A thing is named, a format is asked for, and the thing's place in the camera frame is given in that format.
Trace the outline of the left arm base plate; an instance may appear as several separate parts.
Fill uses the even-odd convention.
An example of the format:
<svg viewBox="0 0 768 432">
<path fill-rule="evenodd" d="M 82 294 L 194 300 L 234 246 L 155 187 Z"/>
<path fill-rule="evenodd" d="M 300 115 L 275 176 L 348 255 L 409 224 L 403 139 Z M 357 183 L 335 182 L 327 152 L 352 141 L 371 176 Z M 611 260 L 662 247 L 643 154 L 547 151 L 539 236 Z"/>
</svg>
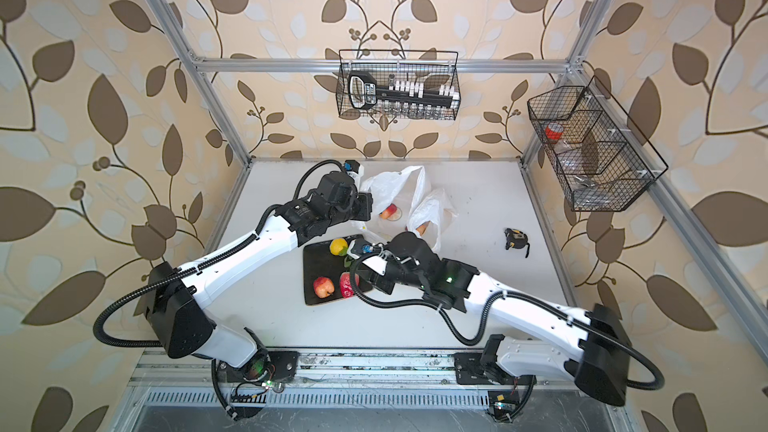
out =
<svg viewBox="0 0 768 432">
<path fill-rule="evenodd" d="M 299 356 L 293 350 L 260 349 L 239 368 L 218 362 L 214 366 L 215 377 L 225 383 L 287 383 L 295 377 Z"/>
</svg>

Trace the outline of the white plastic bag lemon print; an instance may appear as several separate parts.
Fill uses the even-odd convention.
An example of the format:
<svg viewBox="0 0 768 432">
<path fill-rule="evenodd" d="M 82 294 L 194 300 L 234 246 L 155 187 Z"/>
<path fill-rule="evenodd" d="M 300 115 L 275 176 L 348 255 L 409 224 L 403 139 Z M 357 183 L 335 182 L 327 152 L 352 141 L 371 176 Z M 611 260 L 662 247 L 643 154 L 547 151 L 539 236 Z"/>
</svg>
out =
<svg viewBox="0 0 768 432">
<path fill-rule="evenodd" d="M 371 219 L 352 221 L 365 238 L 373 242 L 389 242 L 401 232 L 414 232 L 425 240 L 431 250 L 439 252 L 444 233 L 458 216 L 447 192 L 433 187 L 424 166 L 408 166 L 399 171 L 384 171 L 375 175 L 353 175 L 360 192 L 369 192 L 373 198 Z M 398 221 L 382 220 L 379 214 L 394 203 L 402 210 Z M 429 221 L 421 236 L 416 228 Z"/>
</svg>

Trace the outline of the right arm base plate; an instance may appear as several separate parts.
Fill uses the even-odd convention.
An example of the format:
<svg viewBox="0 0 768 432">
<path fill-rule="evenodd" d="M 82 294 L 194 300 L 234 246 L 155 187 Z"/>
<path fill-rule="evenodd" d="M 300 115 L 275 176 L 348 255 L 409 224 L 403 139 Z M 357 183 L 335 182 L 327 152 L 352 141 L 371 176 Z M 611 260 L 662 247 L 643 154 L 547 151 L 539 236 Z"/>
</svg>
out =
<svg viewBox="0 0 768 432">
<path fill-rule="evenodd" d="M 536 384 L 534 376 L 513 376 L 501 369 L 489 356 L 474 352 L 453 355 L 456 383 L 459 385 L 500 385 L 506 387 Z"/>
</svg>

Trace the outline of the small yellow fake lemon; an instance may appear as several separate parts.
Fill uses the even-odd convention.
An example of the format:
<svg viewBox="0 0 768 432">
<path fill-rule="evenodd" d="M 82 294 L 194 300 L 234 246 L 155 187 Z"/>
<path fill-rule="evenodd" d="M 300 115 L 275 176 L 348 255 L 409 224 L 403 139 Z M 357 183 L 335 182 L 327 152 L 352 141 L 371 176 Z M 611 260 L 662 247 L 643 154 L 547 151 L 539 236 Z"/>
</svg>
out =
<svg viewBox="0 0 768 432">
<path fill-rule="evenodd" d="M 348 253 L 349 244 L 344 238 L 337 238 L 331 241 L 329 245 L 329 251 L 332 255 L 337 257 L 344 257 Z"/>
</svg>

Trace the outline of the red fake apple large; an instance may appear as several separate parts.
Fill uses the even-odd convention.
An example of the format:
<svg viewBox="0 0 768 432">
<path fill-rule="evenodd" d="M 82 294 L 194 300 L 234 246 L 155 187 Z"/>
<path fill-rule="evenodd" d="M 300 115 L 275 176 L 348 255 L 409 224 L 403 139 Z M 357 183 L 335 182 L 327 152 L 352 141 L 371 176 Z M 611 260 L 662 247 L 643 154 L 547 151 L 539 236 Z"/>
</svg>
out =
<svg viewBox="0 0 768 432">
<path fill-rule="evenodd" d="M 318 299 L 326 299 L 335 293 L 335 285 L 328 277 L 318 277 L 313 282 L 314 294 Z"/>
</svg>

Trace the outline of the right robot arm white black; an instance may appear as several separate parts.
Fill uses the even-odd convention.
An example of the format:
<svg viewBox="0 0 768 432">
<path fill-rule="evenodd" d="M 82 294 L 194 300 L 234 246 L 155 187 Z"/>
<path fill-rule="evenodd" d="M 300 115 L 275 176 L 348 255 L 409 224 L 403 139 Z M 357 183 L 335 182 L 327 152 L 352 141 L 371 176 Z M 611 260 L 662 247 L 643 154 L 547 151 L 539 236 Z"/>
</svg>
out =
<svg viewBox="0 0 768 432">
<path fill-rule="evenodd" d="M 369 306 L 434 311 L 465 346 L 485 345 L 491 380 L 555 375 L 604 404 L 622 406 L 630 389 L 660 390 L 660 368 L 632 346 L 618 315 L 546 301 L 478 268 L 441 258 L 412 232 L 348 247 L 350 286 Z"/>
</svg>

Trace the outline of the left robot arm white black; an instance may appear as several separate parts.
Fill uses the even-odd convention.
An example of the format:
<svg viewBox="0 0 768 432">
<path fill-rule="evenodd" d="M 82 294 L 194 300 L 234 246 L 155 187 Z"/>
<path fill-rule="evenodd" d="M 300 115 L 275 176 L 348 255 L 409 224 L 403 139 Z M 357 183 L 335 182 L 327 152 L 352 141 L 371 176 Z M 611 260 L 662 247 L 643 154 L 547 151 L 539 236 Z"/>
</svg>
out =
<svg viewBox="0 0 768 432">
<path fill-rule="evenodd" d="M 372 195 L 359 187 L 362 165 L 355 160 L 331 164 L 334 171 L 316 187 L 307 193 L 296 189 L 290 201 L 269 206 L 254 230 L 179 267 L 167 262 L 155 266 L 144 286 L 99 314 L 92 328 L 94 337 L 112 347 L 159 347 L 172 359 L 200 356 L 235 369 L 254 362 L 262 347 L 255 335 L 217 323 L 206 310 L 228 288 L 271 260 L 335 225 L 370 219 Z M 106 332 L 108 319 L 131 302 L 140 305 L 154 339 L 122 339 Z"/>
</svg>

